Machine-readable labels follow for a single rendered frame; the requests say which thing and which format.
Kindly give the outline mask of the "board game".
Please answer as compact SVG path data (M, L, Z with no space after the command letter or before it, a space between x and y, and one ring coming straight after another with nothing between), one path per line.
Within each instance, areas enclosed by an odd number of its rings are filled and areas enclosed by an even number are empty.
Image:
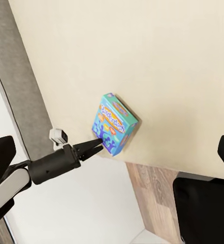
M112 94L103 95L92 131L114 157L120 154L138 121Z

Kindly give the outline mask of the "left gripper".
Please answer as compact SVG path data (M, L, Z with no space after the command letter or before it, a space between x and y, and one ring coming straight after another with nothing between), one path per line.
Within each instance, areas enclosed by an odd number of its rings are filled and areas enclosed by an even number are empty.
M98 146L101 143L103 143L103 139L76 144L73 147L65 144L62 150L43 157L44 167L50 179L81 167L79 160L85 161L102 151L103 146Z

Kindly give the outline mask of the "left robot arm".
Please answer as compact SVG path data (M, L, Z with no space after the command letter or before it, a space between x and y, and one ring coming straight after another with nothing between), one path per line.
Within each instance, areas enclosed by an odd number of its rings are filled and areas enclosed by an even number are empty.
M15 205L14 197L32 186L56 178L73 169L81 167L85 161L103 150L103 139L96 139L80 144L66 144L68 136L61 129L50 130L49 139L54 142L55 152L32 161L26 160L10 165L0 180L0 220ZM98 147L96 147L98 146Z

